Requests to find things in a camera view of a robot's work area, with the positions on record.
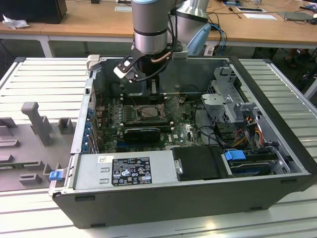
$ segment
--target blue cable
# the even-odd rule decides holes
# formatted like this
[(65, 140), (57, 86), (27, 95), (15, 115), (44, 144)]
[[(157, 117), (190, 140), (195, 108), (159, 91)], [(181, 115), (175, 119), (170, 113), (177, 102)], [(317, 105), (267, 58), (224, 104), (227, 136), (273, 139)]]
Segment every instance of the blue cable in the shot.
[(224, 50), (224, 38), (225, 38), (225, 36), (224, 36), (223, 31), (222, 31), (219, 27), (217, 27), (217, 26), (214, 25), (214, 24), (211, 24), (211, 26), (214, 27), (214, 28), (216, 28), (216, 29), (218, 30), (218, 32), (221, 34), (222, 46), (221, 46), (220, 53), (219, 53), (219, 56), (220, 56), (220, 55), (222, 54), (222, 51)]

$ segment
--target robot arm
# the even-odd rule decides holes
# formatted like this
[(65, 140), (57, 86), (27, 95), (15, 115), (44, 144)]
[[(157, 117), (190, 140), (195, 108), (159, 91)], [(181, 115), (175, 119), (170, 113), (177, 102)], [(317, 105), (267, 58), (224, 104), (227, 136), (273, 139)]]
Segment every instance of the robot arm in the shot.
[(132, 0), (135, 48), (146, 55), (167, 48), (168, 13), (183, 0)]
[[(170, 19), (169, 12), (182, 2)], [(152, 91), (157, 93), (159, 73), (165, 70), (174, 51), (182, 51), (179, 40), (188, 46), (190, 55), (197, 55), (204, 46), (210, 32), (208, 3), (209, 0), (132, 0), (134, 48), (114, 69), (116, 75), (130, 82), (146, 81), (149, 90), (155, 84)], [(174, 35), (168, 38), (169, 29)], [(145, 78), (138, 78), (135, 64)]]

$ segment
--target black cable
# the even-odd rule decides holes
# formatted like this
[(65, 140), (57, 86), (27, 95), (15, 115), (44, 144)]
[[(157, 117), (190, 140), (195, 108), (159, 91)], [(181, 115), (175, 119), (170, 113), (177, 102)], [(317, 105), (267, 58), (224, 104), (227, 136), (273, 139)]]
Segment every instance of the black cable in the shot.
[[(211, 24), (213, 24), (213, 22), (212, 22), (211, 18), (209, 17), (209, 15), (208, 15), (208, 18), (209, 18), (209, 21), (211, 22)], [(220, 39), (219, 39), (217, 45), (215, 45), (214, 49), (217, 49), (219, 47), (219, 45), (221, 43), (221, 40), (222, 40), (222, 33), (220, 31), (218, 31), (218, 32), (219, 32), (219, 35), (220, 35)]]
[(168, 30), (169, 34), (172, 36), (172, 38), (173, 38), (174, 36), (172, 35), (172, 31), (170, 30), (169, 27), (167, 28), (167, 30)]
[(198, 104), (199, 104), (199, 101), (197, 102), (197, 104), (196, 104), (196, 106), (195, 106), (195, 110), (194, 110), (194, 114), (193, 114), (193, 121), (194, 121), (194, 127), (196, 128), (196, 129), (198, 129), (198, 131), (202, 134), (202, 135), (204, 135), (204, 136), (206, 136), (207, 138), (210, 138), (210, 139), (212, 139), (212, 140), (214, 140), (215, 142), (217, 142), (218, 143), (218, 140), (216, 140), (215, 138), (213, 138), (213, 137), (211, 137), (210, 135), (208, 135), (208, 134), (206, 134), (206, 133), (204, 133), (203, 131), (201, 131), (201, 128), (205, 128), (205, 127), (208, 127), (208, 128), (210, 128), (210, 129), (212, 129), (212, 130), (214, 130), (214, 127), (213, 126), (207, 126), (207, 125), (204, 125), (204, 126), (201, 126), (201, 127), (199, 127), (198, 128), (198, 126), (197, 126), (197, 123), (196, 123), (196, 112), (197, 112), (197, 108), (198, 108)]
[(216, 9), (214, 9), (213, 11), (216, 11), (216, 10), (219, 10), (219, 9), (223, 9), (223, 8), (225, 8), (225, 7), (230, 7), (230, 6), (223, 6), (223, 7), (220, 7), (220, 8), (216, 8)]
[(170, 15), (168, 14), (168, 20), (169, 20), (169, 24), (170, 24), (170, 27), (171, 27), (171, 35), (172, 35), (172, 48), (171, 48), (171, 53), (173, 53), (173, 49), (175, 47), (175, 44), (176, 44), (176, 37), (175, 37), (175, 34), (174, 34), (174, 27), (173, 27), (173, 23), (172, 23), (172, 19), (170, 18)]
[(10, 51), (4, 46), (4, 44), (0, 41), (0, 45), (2, 45), (2, 47), (5, 49), (5, 51), (8, 52), (8, 54), (13, 58), (15, 59), (15, 57), (10, 53)]
[[(82, 2), (82, 1), (91, 1), (91, 0), (70, 0), (70, 1)], [(99, 1), (117, 3), (116, 1), (106, 1), (106, 0), (99, 0)]]
[(213, 138), (211, 137), (212, 134), (213, 134), (213, 132), (210, 133), (209, 136), (208, 136), (208, 145), (210, 145), (210, 139), (213, 139)]
[(291, 20), (292, 22), (295, 22), (296, 24), (299, 24), (299, 25), (305, 25), (306, 24), (306, 22), (304, 21), (303, 23), (299, 23), (299, 22), (297, 22), (297, 21), (294, 21), (294, 20)]
[(184, 90), (184, 88), (186, 88), (186, 87), (193, 87), (193, 88), (197, 89), (201, 94), (204, 94), (204, 93), (203, 93), (196, 85), (194, 85), (194, 84), (186, 84), (186, 85), (183, 85), (183, 86), (180, 88), (179, 92), (180, 92), (180, 93), (183, 93), (183, 90)]
[(120, 0), (120, 1), (118, 1), (118, 4), (121, 4), (121, 3), (123, 3), (123, 4), (126, 4), (126, 5), (128, 5), (128, 6), (131, 6), (131, 2), (130, 1), (126, 1), (126, 0)]
[(225, 39), (224, 39), (224, 47), (225, 47), (226, 44), (227, 44), (227, 39), (228, 39), (228, 37), (227, 37), (227, 33), (226, 33), (225, 31), (222, 30), (222, 32), (223, 32), (224, 35), (225, 35)]
[(154, 76), (158, 75), (159, 73), (161, 73), (164, 70), (164, 68), (168, 65), (168, 63), (171, 61), (171, 59), (172, 58), (169, 57), (168, 60), (166, 61), (166, 63), (159, 70), (157, 70), (155, 73), (151, 74), (150, 76), (147, 76), (147, 77), (141, 78), (141, 79), (135, 79), (134, 81), (135, 82), (143, 82), (143, 81), (146, 81), (148, 79), (153, 78)]
[(229, 11), (235, 13), (235, 14), (238, 16), (239, 19), (242, 19), (242, 17), (240, 17), (239, 14), (237, 14), (237, 13), (233, 10), (232, 7), (229, 7), (228, 9), (229, 9)]

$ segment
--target slotted aluminum surface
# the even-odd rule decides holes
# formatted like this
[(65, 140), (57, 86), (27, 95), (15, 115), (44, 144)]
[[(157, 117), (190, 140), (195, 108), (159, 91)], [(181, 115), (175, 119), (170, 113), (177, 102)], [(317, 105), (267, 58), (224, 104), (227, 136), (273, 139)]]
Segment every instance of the slotted aluminum surface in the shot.
[[(248, 65), (267, 66), (260, 60), (248, 61)], [(259, 75), (260, 79), (274, 77), (274, 75), (263, 77)], [(50, 78), (45, 77), (43, 80), (50, 81)], [(290, 90), (279, 92), (278, 95), (266, 91), (266, 95), (270, 95), (272, 103), (272, 100), (275, 100), (274, 105), (287, 104), (290, 102), (288, 99), (297, 102), (296, 95)], [(73, 97), (72, 102), (79, 100), (77, 94), (67, 96)], [(38, 101), (50, 102), (45, 96), (35, 97), (38, 97)], [(55, 95), (55, 98), (59, 99), (59, 101), (55, 99), (55, 102), (63, 102), (59, 95)], [(23, 102), (22, 97), (16, 96), (15, 103), (19, 102)], [(309, 110), (304, 113), (282, 114), (282, 116), (289, 120), (304, 117), (309, 121), (312, 120), (310, 123), (314, 123), (316, 118)], [(317, 140), (311, 140), (311, 137), (301, 137), (301, 140), (307, 145), (317, 146)], [(127, 202), (130, 202), (131, 206), (142, 205), (139, 201)], [(0, 236), (6, 238), (55, 237), (56, 235), (81, 238), (315, 238), (317, 236), (317, 185), (304, 192), (289, 194), (265, 211), (88, 230), (75, 228), (70, 219), (48, 196), (47, 190), (22, 191), (20, 194), (8, 192), (6, 196), (0, 197), (0, 204)]]
[(38, 102), (39, 114), (49, 122), (71, 118), (77, 122), (86, 80), (86, 59), (27, 58), (0, 83), (0, 118), (29, 124), (21, 112), (24, 102)]
[[(310, 155), (317, 161), (317, 111), (295, 86), (271, 63), (240, 60), (251, 77), (285, 119)], [(250, 102), (251, 95), (241, 87)]]

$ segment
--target warning label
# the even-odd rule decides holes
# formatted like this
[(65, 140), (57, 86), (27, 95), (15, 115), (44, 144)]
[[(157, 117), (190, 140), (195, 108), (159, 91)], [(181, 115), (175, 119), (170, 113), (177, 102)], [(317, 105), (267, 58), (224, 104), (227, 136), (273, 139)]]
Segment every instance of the warning label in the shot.
[(150, 158), (113, 159), (111, 183), (113, 186), (152, 183)]

